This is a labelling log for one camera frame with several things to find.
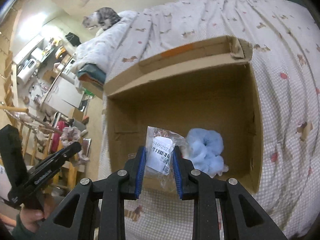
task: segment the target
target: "cat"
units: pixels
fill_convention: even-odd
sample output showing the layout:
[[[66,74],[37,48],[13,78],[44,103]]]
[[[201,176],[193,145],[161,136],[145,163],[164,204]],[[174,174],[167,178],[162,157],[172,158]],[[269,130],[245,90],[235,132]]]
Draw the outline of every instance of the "cat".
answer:
[[[82,25],[93,29],[101,27],[104,31],[121,20],[121,17],[109,7],[102,7],[89,16],[84,16]]]

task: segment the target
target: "white cabinet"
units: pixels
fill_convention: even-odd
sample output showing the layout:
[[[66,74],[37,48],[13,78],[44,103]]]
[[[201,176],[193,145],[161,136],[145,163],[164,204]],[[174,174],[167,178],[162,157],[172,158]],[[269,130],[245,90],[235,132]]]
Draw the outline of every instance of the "white cabinet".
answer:
[[[44,103],[68,116],[73,107],[80,106],[83,94],[84,92],[79,92],[73,84],[58,77]]]

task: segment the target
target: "cardboard box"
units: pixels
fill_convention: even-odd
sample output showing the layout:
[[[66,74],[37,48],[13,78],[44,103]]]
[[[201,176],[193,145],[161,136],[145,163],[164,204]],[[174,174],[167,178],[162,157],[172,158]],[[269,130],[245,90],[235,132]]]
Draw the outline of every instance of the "cardboard box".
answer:
[[[221,155],[229,171],[217,178],[236,178],[257,192],[263,134],[251,57],[251,44],[223,36],[140,61],[106,83],[112,171],[145,145],[147,126],[184,137],[191,128],[204,128],[223,138]]]

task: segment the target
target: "silver bolt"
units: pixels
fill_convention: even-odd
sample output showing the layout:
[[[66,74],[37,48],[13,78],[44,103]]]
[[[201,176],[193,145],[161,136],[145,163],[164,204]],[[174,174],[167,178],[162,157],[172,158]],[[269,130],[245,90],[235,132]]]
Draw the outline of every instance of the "silver bolt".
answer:
[[[90,179],[88,179],[88,178],[83,178],[83,179],[81,179],[80,184],[81,184],[81,185],[87,185],[89,182],[90,182]]]
[[[201,173],[201,171],[199,171],[199,170],[192,170],[191,171],[191,174],[194,175],[194,176],[199,176],[200,173]]]
[[[127,171],[126,170],[119,170],[118,171],[118,175],[119,176],[124,176],[124,175],[126,175],[127,174]]]
[[[230,178],[230,179],[228,180],[228,182],[229,182],[231,185],[236,185],[236,184],[238,183],[238,181],[237,181],[236,179],[234,179],[234,178]]]

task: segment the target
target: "black cloth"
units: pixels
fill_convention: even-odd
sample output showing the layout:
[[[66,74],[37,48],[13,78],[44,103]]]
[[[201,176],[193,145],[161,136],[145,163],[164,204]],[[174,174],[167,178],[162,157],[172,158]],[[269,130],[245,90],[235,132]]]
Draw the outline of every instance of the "black cloth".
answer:
[[[68,33],[65,38],[70,41],[70,43],[72,44],[72,46],[79,46],[81,44],[80,39],[77,35],[75,35],[74,33]]]

